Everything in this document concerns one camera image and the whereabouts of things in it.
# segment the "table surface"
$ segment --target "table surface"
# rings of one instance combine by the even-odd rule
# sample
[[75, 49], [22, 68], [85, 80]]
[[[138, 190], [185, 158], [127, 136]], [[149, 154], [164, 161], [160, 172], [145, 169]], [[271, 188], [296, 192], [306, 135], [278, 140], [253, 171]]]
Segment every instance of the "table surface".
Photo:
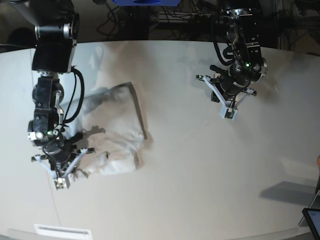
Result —
[[[35, 232], [34, 224], [91, 229], [95, 240], [305, 231], [298, 222], [319, 176], [319, 57], [263, 48], [268, 74], [252, 85], [258, 96], [240, 105], [232, 122], [220, 118], [220, 104], [195, 80], [212, 76], [209, 66], [219, 64], [212, 43], [79, 44], [73, 64], [84, 76], [86, 96], [132, 82], [148, 140], [138, 171], [93, 175], [55, 191], [46, 171], [30, 161], [38, 153], [27, 138], [38, 78], [32, 54], [0, 54], [0, 234]], [[60, 79], [68, 101], [74, 77]]]

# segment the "cable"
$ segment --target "cable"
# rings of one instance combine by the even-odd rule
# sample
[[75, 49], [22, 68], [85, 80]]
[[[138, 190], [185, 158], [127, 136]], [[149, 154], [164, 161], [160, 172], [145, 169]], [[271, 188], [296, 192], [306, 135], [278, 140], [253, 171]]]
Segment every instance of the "cable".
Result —
[[75, 112], [74, 112], [72, 117], [70, 117], [69, 119], [65, 119], [63, 121], [64, 124], [71, 123], [73, 120], [76, 119], [76, 117], [80, 113], [80, 110], [81, 110], [81, 107], [82, 107], [82, 103], [84, 102], [84, 98], [85, 98], [85, 81], [84, 81], [84, 77], [82, 76], [82, 74], [81, 74], [81, 72], [79, 70], [75, 69], [75, 67], [71, 68], [71, 72], [79, 77], [80, 86], [81, 86], [81, 93], [80, 93], [80, 99], [79, 99], [78, 107], [76, 108], [76, 110], [75, 110]]
[[66, 109], [66, 113], [64, 115], [64, 120], [63, 121], [66, 121], [66, 119], [67, 119], [67, 115], [68, 115], [71, 103], [74, 100], [74, 96], [75, 96], [75, 92], [76, 92], [76, 88], [77, 88], [77, 76], [76, 76], [76, 74], [74, 72], [73, 72], [73, 75], [74, 75], [74, 89], [73, 89], [73, 93], [72, 93], [68, 108]]
[[[114, 10], [118, 9], [119, 6], [115, 7], [114, 9], [111, 9], [111, 7], [109, 6], [109, 4], [108, 4], [107, 2], [105, 3], [105, 5], [106, 5], [106, 7], [107, 7], [108, 10], [109, 10], [109, 12], [108, 12], [108, 14], [107, 14], [107, 20], [106, 20], [105, 22], [101, 23], [95, 30], [96, 30], [99, 34], [106, 36], [107, 39], [108, 39], [108, 38], [110, 37], [110, 35], [113, 33], [113, 31], [114, 31], [114, 30], [116, 29], [116, 27], [117, 27], [117, 20], [116, 20], [116, 16], [115, 16]], [[111, 21], [110, 17], [108, 17], [108, 16], [109, 16], [109, 13], [111, 13], [112, 16], [113, 16], [114, 21], [112, 21], [112, 22], [114, 22], [114, 25], [113, 25], [113, 28], [112, 28], [112, 30], [110, 31], [110, 33], [104, 33], [104, 32], [102, 32], [102, 31], [100, 31], [100, 29], [101, 29], [103, 26], [105, 26], [108, 22]]]
[[[164, 13], [165, 13], [166, 19], [168, 19], [168, 23], [170, 23], [170, 20], [169, 20], [169, 17], [168, 17], [168, 14], [167, 14], [165, 8], [164, 8], [163, 6], [161, 6], [161, 8], [162, 8], [162, 10], [163, 10]], [[177, 35], [175, 34], [174, 30], [171, 29], [171, 32], [172, 32], [172, 35], [175, 37], [175, 39], [176, 39], [176, 40], [179, 40], [178, 37], [177, 37]]]
[[219, 45], [217, 43], [217, 38], [216, 38], [216, 35], [215, 35], [215, 17], [214, 16], [212, 16], [211, 29], [210, 30], [211, 30], [211, 37], [212, 37], [212, 42], [213, 42], [213, 45], [214, 45], [214, 49], [215, 49], [215, 52], [216, 52], [216, 55], [217, 55], [219, 61], [224, 66], [230, 66], [231, 64], [234, 63], [234, 60], [225, 61], [223, 59], [223, 57], [221, 56], [221, 52], [220, 52]]
[[197, 11], [198, 13], [202, 13], [202, 12], [199, 10], [199, 8], [198, 8], [198, 6], [197, 6], [197, 4], [196, 4], [196, 0], [192, 0], [192, 4], [195, 6], [195, 9], [196, 9], [196, 11]]

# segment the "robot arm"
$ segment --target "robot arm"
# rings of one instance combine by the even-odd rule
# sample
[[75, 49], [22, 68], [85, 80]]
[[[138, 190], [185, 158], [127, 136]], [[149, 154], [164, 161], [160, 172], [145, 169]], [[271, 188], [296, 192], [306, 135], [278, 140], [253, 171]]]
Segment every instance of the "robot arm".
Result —
[[[258, 41], [257, 0], [221, 0], [218, 4], [220, 13], [212, 17], [211, 35], [217, 57], [228, 70], [211, 65], [210, 69], [216, 72], [215, 77], [197, 75], [197, 79], [206, 82], [212, 89], [213, 102], [221, 102], [221, 117], [234, 120], [238, 106], [244, 100], [238, 99], [238, 95], [256, 96], [257, 92], [249, 85], [262, 79], [268, 69]], [[222, 54], [227, 60], [224, 60], [219, 49], [217, 27], [225, 29], [224, 39], [228, 47]]]
[[[70, 139], [63, 136], [67, 123], [80, 112], [85, 94], [84, 79], [72, 67], [77, 46], [79, 15], [71, 0], [12, 0], [9, 4], [35, 26], [36, 49], [32, 70], [40, 77], [32, 92], [34, 117], [28, 125], [28, 138], [44, 155], [33, 157], [52, 175], [56, 189], [68, 188], [68, 174], [75, 171], [80, 158], [94, 149], [77, 150], [74, 145], [83, 138], [81, 132]], [[58, 74], [73, 72], [79, 77], [81, 96], [77, 110], [67, 119], [60, 106], [64, 89]], [[43, 160], [49, 160], [48, 168]]]

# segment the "vent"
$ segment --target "vent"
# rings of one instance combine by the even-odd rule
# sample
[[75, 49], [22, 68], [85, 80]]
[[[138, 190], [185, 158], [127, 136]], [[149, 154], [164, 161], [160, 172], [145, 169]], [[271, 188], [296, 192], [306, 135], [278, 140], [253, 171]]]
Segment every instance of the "vent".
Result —
[[40, 224], [35, 224], [34, 227], [38, 235], [62, 239], [93, 240], [91, 231], [87, 229], [46, 226]]

